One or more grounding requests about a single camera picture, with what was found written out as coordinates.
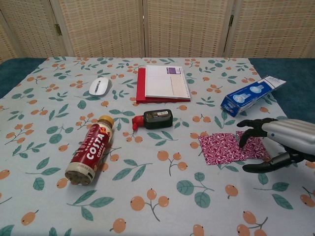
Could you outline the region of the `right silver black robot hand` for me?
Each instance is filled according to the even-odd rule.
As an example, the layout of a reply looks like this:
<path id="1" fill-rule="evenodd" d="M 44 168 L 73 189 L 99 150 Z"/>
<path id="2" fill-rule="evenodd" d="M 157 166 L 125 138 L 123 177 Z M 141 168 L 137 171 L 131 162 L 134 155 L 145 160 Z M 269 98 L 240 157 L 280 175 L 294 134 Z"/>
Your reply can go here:
<path id="1" fill-rule="evenodd" d="M 245 119 L 238 127 L 248 126 L 240 138 L 239 147 L 243 148 L 251 137 L 267 137 L 281 144 L 285 153 L 260 164 L 247 164 L 243 170 L 248 173 L 268 173 L 299 163 L 303 160 L 315 162 L 315 124 L 298 119 Z"/>

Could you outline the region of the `floral printed tablecloth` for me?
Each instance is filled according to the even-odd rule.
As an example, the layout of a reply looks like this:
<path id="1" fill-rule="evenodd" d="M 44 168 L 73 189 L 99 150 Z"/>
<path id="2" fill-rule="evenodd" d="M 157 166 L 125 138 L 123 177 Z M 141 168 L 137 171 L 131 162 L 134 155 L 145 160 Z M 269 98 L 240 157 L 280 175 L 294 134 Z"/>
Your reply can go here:
<path id="1" fill-rule="evenodd" d="M 139 68 L 181 66 L 190 102 L 136 103 Z M 102 96 L 92 82 L 108 78 Z M 207 165 L 200 136 L 287 115 L 273 95 L 233 118 L 224 96 L 260 79 L 245 58 L 51 57 L 0 98 L 0 236 L 315 236 L 315 163 L 267 174 Z M 168 128 L 132 129 L 170 109 Z M 65 171 L 89 128 L 113 135 L 89 185 Z"/>

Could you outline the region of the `blue white carton box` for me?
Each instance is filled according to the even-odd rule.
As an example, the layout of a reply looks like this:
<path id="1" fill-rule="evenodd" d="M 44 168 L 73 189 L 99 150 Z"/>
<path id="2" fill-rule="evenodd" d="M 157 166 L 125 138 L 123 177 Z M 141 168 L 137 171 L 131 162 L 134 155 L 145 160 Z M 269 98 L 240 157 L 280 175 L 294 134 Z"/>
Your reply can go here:
<path id="1" fill-rule="evenodd" d="M 285 80 L 267 76 L 226 95 L 220 106 L 232 117 L 236 117 L 285 83 Z"/>

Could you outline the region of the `pink patterned pouch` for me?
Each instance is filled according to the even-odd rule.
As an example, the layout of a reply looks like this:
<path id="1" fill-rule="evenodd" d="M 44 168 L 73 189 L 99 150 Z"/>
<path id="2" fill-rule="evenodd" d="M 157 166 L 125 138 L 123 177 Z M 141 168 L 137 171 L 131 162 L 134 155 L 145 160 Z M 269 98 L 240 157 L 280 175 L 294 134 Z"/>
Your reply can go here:
<path id="1" fill-rule="evenodd" d="M 244 147 L 239 147 L 243 131 L 214 133 L 200 136 L 199 143 L 207 165 L 229 164 L 248 159 L 270 159 L 262 140 L 251 137 Z"/>

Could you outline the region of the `red notebook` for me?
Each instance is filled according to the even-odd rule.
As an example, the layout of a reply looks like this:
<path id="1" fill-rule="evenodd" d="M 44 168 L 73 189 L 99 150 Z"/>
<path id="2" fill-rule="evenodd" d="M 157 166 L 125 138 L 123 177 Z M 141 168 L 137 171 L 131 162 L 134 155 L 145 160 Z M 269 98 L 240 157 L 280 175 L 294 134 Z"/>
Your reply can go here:
<path id="1" fill-rule="evenodd" d="M 145 96 L 146 68 L 138 69 L 136 103 L 167 103 L 167 102 L 190 102 L 190 99 L 146 97 Z"/>

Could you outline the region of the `woven folding screen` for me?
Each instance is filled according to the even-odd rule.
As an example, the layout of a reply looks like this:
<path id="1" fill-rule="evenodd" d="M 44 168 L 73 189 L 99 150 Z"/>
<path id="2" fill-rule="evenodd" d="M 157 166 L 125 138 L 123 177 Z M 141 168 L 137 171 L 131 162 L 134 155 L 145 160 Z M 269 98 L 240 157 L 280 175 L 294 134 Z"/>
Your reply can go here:
<path id="1" fill-rule="evenodd" d="M 315 58 L 315 0 L 0 0 L 0 63 L 52 56 Z"/>

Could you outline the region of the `white spiral notebook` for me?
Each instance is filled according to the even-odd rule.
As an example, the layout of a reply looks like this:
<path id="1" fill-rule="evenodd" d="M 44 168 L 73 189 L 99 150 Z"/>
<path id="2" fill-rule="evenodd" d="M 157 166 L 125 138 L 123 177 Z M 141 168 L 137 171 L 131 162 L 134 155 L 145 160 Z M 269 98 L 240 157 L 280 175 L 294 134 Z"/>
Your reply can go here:
<path id="1" fill-rule="evenodd" d="M 181 66 L 146 66 L 145 96 L 190 100 L 190 90 Z"/>

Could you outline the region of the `Costa coffee bottle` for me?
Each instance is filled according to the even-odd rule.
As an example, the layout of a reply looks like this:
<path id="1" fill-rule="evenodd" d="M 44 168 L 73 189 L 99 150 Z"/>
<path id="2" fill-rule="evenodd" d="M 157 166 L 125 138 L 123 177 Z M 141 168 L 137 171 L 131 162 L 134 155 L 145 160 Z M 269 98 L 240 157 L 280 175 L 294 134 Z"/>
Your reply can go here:
<path id="1" fill-rule="evenodd" d="M 65 177 L 71 184 L 91 184 L 104 151 L 111 141 L 113 125 L 114 119 L 103 115 L 89 128 L 65 171 Z"/>

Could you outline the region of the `black ink bottle red cap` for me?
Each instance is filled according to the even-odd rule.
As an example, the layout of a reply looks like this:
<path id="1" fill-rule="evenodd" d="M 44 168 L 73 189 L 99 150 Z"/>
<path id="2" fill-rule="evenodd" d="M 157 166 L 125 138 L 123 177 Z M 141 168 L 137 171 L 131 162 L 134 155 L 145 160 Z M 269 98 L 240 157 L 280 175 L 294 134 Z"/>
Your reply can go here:
<path id="1" fill-rule="evenodd" d="M 132 129 L 136 131 L 139 127 L 146 129 L 168 128 L 173 124 L 173 115 L 170 109 L 146 111 L 143 115 L 132 119 Z"/>

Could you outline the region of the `blue felt table cover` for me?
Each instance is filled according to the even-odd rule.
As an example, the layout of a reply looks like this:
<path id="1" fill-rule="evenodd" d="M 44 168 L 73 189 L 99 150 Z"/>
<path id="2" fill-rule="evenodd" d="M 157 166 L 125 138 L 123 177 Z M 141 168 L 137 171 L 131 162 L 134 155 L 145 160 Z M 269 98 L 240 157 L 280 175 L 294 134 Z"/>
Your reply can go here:
<path id="1" fill-rule="evenodd" d="M 0 98 L 34 71 L 45 58 L 16 58 L 0 63 Z M 289 118 L 315 123 L 315 58 L 250 58 L 260 77 L 286 80 L 272 93 Z"/>

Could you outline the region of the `white computer mouse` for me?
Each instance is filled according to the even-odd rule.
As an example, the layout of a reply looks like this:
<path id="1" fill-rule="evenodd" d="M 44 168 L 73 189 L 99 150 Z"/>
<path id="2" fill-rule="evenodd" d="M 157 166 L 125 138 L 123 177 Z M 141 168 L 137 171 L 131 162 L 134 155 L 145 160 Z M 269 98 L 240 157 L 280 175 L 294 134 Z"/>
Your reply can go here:
<path id="1" fill-rule="evenodd" d="M 96 78 L 89 88 L 89 94 L 95 96 L 105 95 L 110 90 L 111 86 L 112 83 L 108 78 L 106 77 Z"/>

